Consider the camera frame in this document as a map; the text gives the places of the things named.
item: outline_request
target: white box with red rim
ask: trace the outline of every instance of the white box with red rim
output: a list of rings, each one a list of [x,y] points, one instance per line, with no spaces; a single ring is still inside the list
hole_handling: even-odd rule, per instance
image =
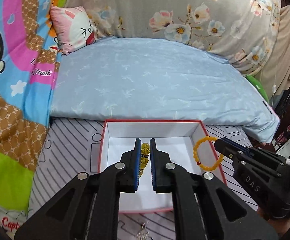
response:
[[[193,158],[193,146],[207,136],[204,125],[199,120],[115,120],[107,119],[104,124],[98,172],[119,162],[122,154],[134,149],[135,140],[149,143],[155,138],[157,150],[167,152],[171,162],[183,166],[188,172],[202,174]],[[217,160],[216,151],[211,142],[202,143],[197,151],[205,166],[213,166]],[[213,173],[224,181],[219,166]],[[173,209],[171,193],[156,194],[153,191],[149,163],[140,177],[135,193],[121,193],[120,213],[166,212]]]

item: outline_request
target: silver screw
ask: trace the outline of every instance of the silver screw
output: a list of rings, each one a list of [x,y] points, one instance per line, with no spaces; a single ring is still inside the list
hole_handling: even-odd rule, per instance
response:
[[[84,173],[84,172],[81,172],[81,173],[79,173],[79,174],[77,175],[77,178],[78,178],[78,179],[86,179],[86,178],[87,178],[87,174]]]
[[[124,163],[116,163],[115,168],[116,169],[123,169],[123,168],[125,168],[125,164]]]
[[[210,173],[210,172],[206,172],[206,173],[204,173],[203,176],[204,176],[205,179],[208,179],[208,180],[211,180],[211,179],[214,178],[213,173]]]
[[[169,170],[174,170],[176,165],[174,163],[167,163],[165,167]]]

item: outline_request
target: beige cloth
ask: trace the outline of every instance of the beige cloth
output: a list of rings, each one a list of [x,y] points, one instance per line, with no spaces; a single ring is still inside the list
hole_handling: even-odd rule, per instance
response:
[[[279,33],[273,53],[255,78],[260,81],[269,98],[273,95],[274,83],[276,95],[290,88],[290,5],[281,9]]]
[[[267,62],[277,38],[281,0],[67,0],[83,6],[98,31],[163,38],[221,55],[242,74]]]

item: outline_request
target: blue fabric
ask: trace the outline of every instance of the blue fabric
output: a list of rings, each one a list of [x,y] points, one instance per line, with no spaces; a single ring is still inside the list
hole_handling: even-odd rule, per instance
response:
[[[103,38],[62,57],[52,116],[200,119],[270,142],[279,118],[226,59],[177,42]]]

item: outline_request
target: yellow beaded bracelet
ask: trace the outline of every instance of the yellow beaded bracelet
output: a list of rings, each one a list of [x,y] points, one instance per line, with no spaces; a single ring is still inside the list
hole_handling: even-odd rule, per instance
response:
[[[199,158],[198,158],[198,155],[197,155],[197,149],[199,147],[199,145],[203,142],[206,142],[206,141],[210,141],[210,142],[213,142],[213,141],[216,141],[218,138],[217,137],[211,137],[211,136],[205,136],[203,137],[202,139],[198,140],[197,143],[194,145],[193,147],[193,158],[195,159],[196,161],[196,164],[198,166],[200,166],[200,168],[202,168],[203,170],[205,171],[213,171],[215,170],[218,165],[220,165],[220,163],[223,161],[223,158],[224,158],[224,155],[223,154],[220,154],[220,157],[219,159],[215,162],[215,164],[212,166],[212,167],[207,167],[207,166],[204,166],[200,161],[199,161]]]

